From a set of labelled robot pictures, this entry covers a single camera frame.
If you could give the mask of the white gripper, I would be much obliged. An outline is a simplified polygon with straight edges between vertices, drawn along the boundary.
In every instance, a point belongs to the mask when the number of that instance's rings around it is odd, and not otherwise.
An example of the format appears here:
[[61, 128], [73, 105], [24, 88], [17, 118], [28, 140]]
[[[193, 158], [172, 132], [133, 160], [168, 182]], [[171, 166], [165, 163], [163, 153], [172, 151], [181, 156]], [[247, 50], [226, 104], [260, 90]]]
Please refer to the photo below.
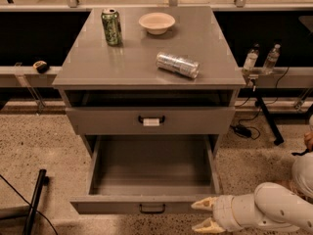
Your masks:
[[191, 204], [194, 210], [212, 211], [211, 217], [194, 225], [192, 230], [201, 234], [239, 231], [255, 227], [261, 220], [261, 212], [255, 204], [252, 194], [241, 196], [222, 195], [207, 197]]

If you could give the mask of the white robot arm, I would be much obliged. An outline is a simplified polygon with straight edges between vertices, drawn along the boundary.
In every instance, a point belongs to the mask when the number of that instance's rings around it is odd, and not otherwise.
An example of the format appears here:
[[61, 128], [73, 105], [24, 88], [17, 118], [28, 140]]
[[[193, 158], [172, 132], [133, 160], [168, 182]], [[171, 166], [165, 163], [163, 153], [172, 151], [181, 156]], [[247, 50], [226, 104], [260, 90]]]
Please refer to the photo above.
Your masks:
[[313, 153], [306, 149], [293, 153], [291, 181], [259, 184], [253, 193], [207, 197], [192, 204], [194, 210], [212, 212], [192, 229], [198, 233], [222, 233], [258, 228], [313, 232]]

